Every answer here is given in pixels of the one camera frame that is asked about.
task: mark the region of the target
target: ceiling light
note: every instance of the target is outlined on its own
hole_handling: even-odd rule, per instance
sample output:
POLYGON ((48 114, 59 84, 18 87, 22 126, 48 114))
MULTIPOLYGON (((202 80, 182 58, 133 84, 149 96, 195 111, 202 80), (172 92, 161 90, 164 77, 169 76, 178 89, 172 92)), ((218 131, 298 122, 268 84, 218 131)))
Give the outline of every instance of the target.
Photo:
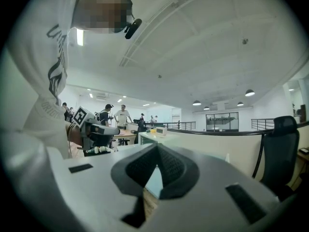
POLYGON ((254 95, 255 94, 255 92, 252 90, 252 89, 248 89, 247 91, 246 91, 246 96, 252 96, 252 95, 254 95))
POLYGON ((195 102, 193 102, 193 106, 200 106, 202 103, 200 102, 200 101, 195 101, 195 102))
POLYGON ((76 37, 77 37, 77 44, 83 46, 84 45, 84 31, 80 29, 76 29, 76 37))

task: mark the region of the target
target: person in white shirt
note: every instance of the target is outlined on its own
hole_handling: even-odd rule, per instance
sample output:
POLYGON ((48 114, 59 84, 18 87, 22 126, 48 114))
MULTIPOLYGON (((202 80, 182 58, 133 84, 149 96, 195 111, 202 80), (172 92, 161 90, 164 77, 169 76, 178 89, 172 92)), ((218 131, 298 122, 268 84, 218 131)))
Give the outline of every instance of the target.
POLYGON ((132 15, 131 0, 30 0, 7 41, 17 68, 39 97, 24 132, 69 156, 68 140, 82 144, 77 127, 63 119, 59 94, 66 85, 68 33, 73 27, 100 33, 123 31, 132 15))
POLYGON ((117 127, 118 128, 126 129, 126 124, 127 124, 126 118, 127 117, 130 119, 130 121, 132 123, 130 114, 126 110, 126 106, 125 105, 121 105, 121 110, 119 110, 117 113, 114 114, 114 118, 115 118, 115 121, 117 123, 117 127))

